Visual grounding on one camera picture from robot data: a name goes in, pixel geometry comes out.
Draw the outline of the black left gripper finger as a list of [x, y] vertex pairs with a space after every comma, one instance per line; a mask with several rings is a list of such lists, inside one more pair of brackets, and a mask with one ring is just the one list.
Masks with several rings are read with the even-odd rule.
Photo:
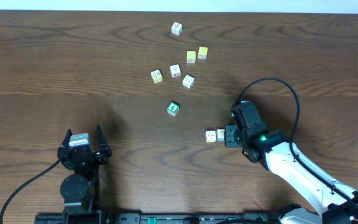
[[71, 136], [72, 136], [72, 131], [71, 131], [71, 129], [68, 129], [67, 133], [65, 135], [65, 138], [63, 139], [63, 141], [61, 143], [61, 147], [68, 147], [69, 146]]
[[98, 137], [98, 146], [100, 149], [109, 149], [109, 145], [107, 140], [104, 137], [101, 126], [98, 124], [97, 127], [97, 137]]

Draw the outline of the blue sided wooden block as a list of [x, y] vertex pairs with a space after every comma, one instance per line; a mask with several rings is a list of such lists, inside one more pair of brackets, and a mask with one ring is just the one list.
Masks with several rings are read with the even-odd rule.
[[216, 130], [216, 139], [217, 141], [225, 141], [225, 129]]

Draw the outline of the yellow sided wooden block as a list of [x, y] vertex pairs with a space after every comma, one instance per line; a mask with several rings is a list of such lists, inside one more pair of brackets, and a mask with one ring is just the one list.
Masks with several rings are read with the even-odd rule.
[[207, 143], [217, 141], [217, 136], [216, 136], [216, 131], [215, 130], [207, 130], [205, 132], [205, 137], [206, 137], [206, 142]]

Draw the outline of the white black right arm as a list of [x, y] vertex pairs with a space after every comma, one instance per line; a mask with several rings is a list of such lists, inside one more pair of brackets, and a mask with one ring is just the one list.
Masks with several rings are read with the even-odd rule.
[[321, 223], [358, 220], [358, 191], [318, 167], [280, 131], [262, 133], [251, 142], [235, 125], [225, 127], [225, 146], [242, 148], [253, 163], [288, 182], [318, 213]]

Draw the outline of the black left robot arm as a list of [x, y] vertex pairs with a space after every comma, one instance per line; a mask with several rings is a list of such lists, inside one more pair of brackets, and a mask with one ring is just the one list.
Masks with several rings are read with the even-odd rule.
[[69, 214], [92, 213], [99, 206], [99, 167], [109, 163], [112, 151], [100, 125], [96, 130], [99, 151], [92, 150], [89, 134], [70, 129], [57, 151], [62, 165], [74, 172], [60, 187]]

